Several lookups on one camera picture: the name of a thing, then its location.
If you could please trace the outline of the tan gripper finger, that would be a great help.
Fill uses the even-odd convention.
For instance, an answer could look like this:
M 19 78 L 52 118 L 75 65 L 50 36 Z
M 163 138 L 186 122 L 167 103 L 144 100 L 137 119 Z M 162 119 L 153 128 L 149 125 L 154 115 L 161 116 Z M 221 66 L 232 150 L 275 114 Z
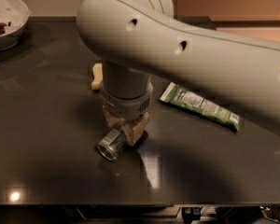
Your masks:
M 129 146 L 132 147 L 141 138 L 148 123 L 149 114 L 145 113 L 139 119 L 125 121 L 122 124 L 122 130 Z
M 107 126 L 110 129 L 120 128 L 121 119 L 114 117 L 104 106 L 102 106 L 102 109 L 103 109 L 103 114 L 104 114 Z

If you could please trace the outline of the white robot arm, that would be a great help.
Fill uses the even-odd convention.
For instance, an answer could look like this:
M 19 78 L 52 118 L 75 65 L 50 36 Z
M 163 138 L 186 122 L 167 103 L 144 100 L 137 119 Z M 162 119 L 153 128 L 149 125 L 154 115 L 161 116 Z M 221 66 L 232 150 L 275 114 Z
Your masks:
M 164 77 L 280 135 L 280 43 L 177 21 L 172 0 L 84 0 L 77 28 L 103 60 L 101 95 L 118 119 L 151 102 Z

